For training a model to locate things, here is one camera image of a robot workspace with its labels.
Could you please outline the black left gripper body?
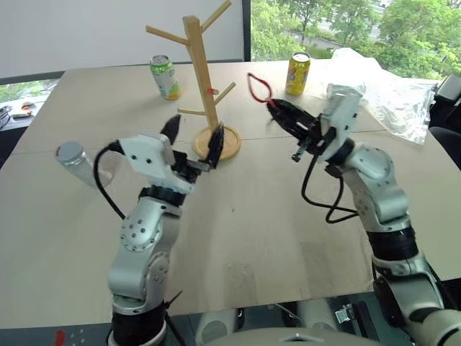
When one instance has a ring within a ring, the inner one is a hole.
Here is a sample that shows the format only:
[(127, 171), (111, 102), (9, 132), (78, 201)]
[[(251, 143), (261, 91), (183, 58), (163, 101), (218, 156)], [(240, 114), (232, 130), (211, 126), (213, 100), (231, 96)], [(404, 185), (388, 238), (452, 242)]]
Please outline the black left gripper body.
[(173, 154), (174, 164), (171, 165), (171, 170), (190, 184), (195, 184), (201, 173), (210, 171), (210, 165), (206, 161), (190, 160), (186, 153), (180, 151), (173, 151)]

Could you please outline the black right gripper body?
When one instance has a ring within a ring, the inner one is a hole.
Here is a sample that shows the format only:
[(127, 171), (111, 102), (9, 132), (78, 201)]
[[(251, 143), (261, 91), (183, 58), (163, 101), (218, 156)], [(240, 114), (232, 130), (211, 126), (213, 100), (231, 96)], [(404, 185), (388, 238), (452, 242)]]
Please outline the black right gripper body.
[(336, 138), (336, 129), (329, 127), (326, 133), (322, 134), (319, 120), (312, 120), (307, 125), (297, 121), (295, 123), (295, 137), (298, 139), (298, 150), (291, 159), (299, 162), (305, 152), (318, 158), (323, 155)]

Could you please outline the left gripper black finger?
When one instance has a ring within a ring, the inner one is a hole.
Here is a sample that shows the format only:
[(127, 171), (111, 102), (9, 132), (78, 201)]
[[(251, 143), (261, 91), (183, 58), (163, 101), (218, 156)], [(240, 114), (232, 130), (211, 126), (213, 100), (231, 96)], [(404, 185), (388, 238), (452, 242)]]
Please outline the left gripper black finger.
[(160, 134), (166, 136), (171, 145), (174, 144), (176, 137), (178, 136), (180, 121), (181, 115), (176, 114), (175, 116), (171, 117), (161, 129)]
[(219, 124), (219, 126), (211, 133), (210, 140), (208, 142), (209, 151), (206, 156), (206, 163), (211, 169), (215, 169), (218, 165), (224, 147), (224, 137), (224, 126)]

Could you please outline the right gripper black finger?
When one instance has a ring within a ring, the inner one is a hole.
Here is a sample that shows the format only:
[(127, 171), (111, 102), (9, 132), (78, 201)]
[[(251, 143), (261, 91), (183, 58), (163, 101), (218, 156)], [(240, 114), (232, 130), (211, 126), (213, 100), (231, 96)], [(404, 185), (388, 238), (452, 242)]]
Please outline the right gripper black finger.
[(297, 105), (284, 100), (273, 99), (271, 103), (271, 116), (281, 125), (310, 125), (317, 121), (317, 118)]
[(305, 139), (307, 130), (297, 124), (295, 117), (288, 111), (278, 107), (267, 107), (271, 121), (278, 124), (283, 130), (297, 139)]

